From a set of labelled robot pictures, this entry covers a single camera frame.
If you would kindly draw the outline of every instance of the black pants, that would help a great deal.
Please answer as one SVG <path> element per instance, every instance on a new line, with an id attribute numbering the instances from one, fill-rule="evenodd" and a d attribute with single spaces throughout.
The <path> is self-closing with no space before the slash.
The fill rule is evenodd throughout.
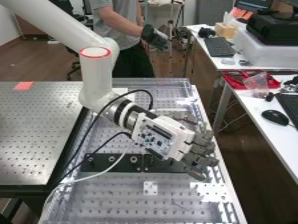
<path id="1" fill-rule="evenodd" d="M 151 63 L 140 42 L 131 48 L 119 51 L 112 70 L 114 78 L 152 78 Z"/>

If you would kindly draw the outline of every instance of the small object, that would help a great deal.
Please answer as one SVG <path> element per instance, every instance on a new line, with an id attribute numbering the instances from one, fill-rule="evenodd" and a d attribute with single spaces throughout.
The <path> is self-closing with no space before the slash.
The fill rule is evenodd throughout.
<path id="1" fill-rule="evenodd" d="M 158 185 L 155 181 L 143 182 L 143 195 L 147 196 L 158 195 Z"/>
<path id="2" fill-rule="evenodd" d="M 261 117 L 281 126 L 287 126 L 289 123 L 289 120 L 285 115 L 276 110 L 263 111 Z"/>
<path id="3" fill-rule="evenodd" d="M 235 35 L 235 27 L 228 24 L 224 25 L 223 23 L 215 23 L 215 33 L 218 37 L 232 39 Z"/>
<path id="4" fill-rule="evenodd" d="M 215 35 L 216 35 L 215 31 L 210 28 L 202 27 L 198 31 L 198 36 L 200 38 L 210 38 L 214 37 Z"/>
<path id="5" fill-rule="evenodd" d="M 235 18 L 240 18 L 240 17 L 243 17 L 244 13 L 245 13 L 245 10 L 237 9 Z"/>
<path id="6" fill-rule="evenodd" d="M 287 82 L 284 82 L 284 85 L 298 85 L 298 76 L 295 76 L 293 78 L 292 78 L 292 80 L 289 80 L 289 81 L 287 81 Z"/>
<path id="7" fill-rule="evenodd" d="M 224 37 L 215 37 L 204 39 L 204 44 L 211 57 L 232 57 L 235 50 Z"/>
<path id="8" fill-rule="evenodd" d="M 280 93 L 298 93 L 298 85 L 285 85 L 280 90 Z"/>
<path id="9" fill-rule="evenodd" d="M 243 80 L 243 84 L 245 88 L 251 91 L 251 95 L 255 98 L 261 98 L 268 94 L 268 86 L 267 86 L 267 73 L 261 72 L 255 76 Z"/>
<path id="10" fill-rule="evenodd" d="M 235 61 L 233 61 L 232 58 L 223 58 L 223 59 L 220 60 L 220 63 L 222 63 L 223 65 L 233 65 L 233 64 L 235 64 Z"/>
<path id="11" fill-rule="evenodd" d="M 264 100 L 265 100 L 267 102 L 271 102 L 272 99 L 273 99 L 273 93 L 269 92 L 269 93 L 267 94 Z"/>
<path id="12" fill-rule="evenodd" d="M 245 60 L 239 60 L 239 65 L 240 66 L 252 66 L 252 64 L 249 63 L 249 61 L 245 61 Z"/>
<path id="13" fill-rule="evenodd" d="M 244 16 L 243 16 L 243 20 L 245 21 L 245 23 L 248 22 L 249 17 L 252 16 L 252 12 L 245 12 Z"/>
<path id="14" fill-rule="evenodd" d="M 57 40 L 49 40 L 47 41 L 47 44 L 50 45 L 50 44 L 59 44 L 59 42 L 57 41 Z"/>
<path id="15" fill-rule="evenodd" d="M 223 14 L 223 25 L 227 25 L 228 24 L 227 15 L 228 15 L 228 13 L 224 12 L 224 14 Z"/>

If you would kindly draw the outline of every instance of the black cable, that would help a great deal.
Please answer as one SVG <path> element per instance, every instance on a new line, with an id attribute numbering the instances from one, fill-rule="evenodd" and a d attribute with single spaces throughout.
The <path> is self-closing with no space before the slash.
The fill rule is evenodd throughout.
<path id="1" fill-rule="evenodd" d="M 235 130 L 232 131 L 227 131 L 227 134 L 233 134 L 236 133 L 237 131 L 240 131 L 244 127 L 249 126 L 251 124 L 253 124 L 252 122 L 248 122 L 247 124 L 243 124 L 239 128 L 236 128 Z"/>
<path id="2" fill-rule="evenodd" d="M 118 136 L 118 135 L 126 135 L 128 138 L 131 138 L 131 135 L 127 132 L 118 132 L 115 135 L 112 135 L 103 144 L 86 156 L 81 162 L 66 172 L 66 174 L 59 178 L 58 183 L 63 180 L 63 178 L 94 156 L 94 154 L 104 147 L 104 145 Z"/>
<path id="3" fill-rule="evenodd" d="M 108 106 L 110 106 L 118 99 L 120 99 L 122 97 L 124 97 L 124 96 L 127 96 L 127 95 L 130 95 L 130 94 L 132 94 L 132 93 L 136 93 L 136 92 L 143 92 L 143 93 L 146 93 L 146 94 L 148 95 L 148 97 L 150 97 L 150 104 L 148 104 L 148 108 L 147 108 L 147 109 L 151 110 L 151 108 L 152 108 L 152 103 L 154 103 L 154 99 L 152 99 L 152 95 L 151 95 L 151 93 L 150 93 L 147 90 L 144 90 L 144 89 L 135 89 L 135 90 L 131 90 L 131 91 L 126 92 L 124 94 L 119 95 L 118 97 L 115 97 L 115 98 L 114 98 L 114 99 L 112 99 L 112 100 L 111 100 L 111 101 L 102 107 L 100 111 L 98 112 L 98 114 L 96 114 L 96 116 L 95 116 L 95 119 L 92 120 L 90 126 L 88 126 L 87 129 L 86 129 L 86 132 L 84 132 L 83 137 L 82 137 L 82 139 L 81 139 L 81 142 L 79 142 L 79 144 L 78 144 L 78 146 L 77 146 L 77 150 L 75 150 L 74 154 L 71 155 L 69 161 L 66 162 L 66 164 L 65 164 L 63 167 L 62 167 L 62 171 L 61 171 L 61 173 L 66 170 L 69 164 L 71 163 L 73 159 L 75 158 L 77 153 L 79 152 L 81 146 L 82 146 L 82 144 L 83 144 L 83 142 L 84 142 L 86 136 L 87 136 L 87 134 L 88 134 L 88 132 L 90 132 L 90 129 L 92 128 L 92 126 L 94 126 L 94 124 L 95 124 L 95 122 L 96 122 L 96 120 L 98 120 L 98 118 L 99 118 L 102 112 L 106 110 L 106 108 L 107 108 L 107 107 L 108 107 Z"/>

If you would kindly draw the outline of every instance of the keyboard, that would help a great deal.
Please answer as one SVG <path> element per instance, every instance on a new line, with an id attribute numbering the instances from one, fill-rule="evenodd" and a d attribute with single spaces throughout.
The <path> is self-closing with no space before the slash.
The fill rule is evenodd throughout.
<path id="1" fill-rule="evenodd" d="M 298 95 L 280 94 L 275 95 L 279 104 L 288 118 L 291 119 L 295 128 L 298 129 Z"/>
<path id="2" fill-rule="evenodd" d="M 211 57 L 232 57 L 235 54 L 224 37 L 206 38 L 204 44 Z"/>

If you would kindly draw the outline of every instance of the wall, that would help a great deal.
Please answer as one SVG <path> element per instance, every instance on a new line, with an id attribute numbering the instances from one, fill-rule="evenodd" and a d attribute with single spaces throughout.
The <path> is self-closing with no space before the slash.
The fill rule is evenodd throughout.
<path id="1" fill-rule="evenodd" d="M 198 0 L 198 20 L 199 24 L 214 26 L 222 22 L 224 12 L 230 12 L 233 0 Z"/>
<path id="2" fill-rule="evenodd" d="M 184 5 L 184 26 L 196 24 L 196 0 L 186 0 Z"/>
<path id="3" fill-rule="evenodd" d="M 0 46 L 19 36 L 14 19 L 9 11 L 0 5 Z"/>

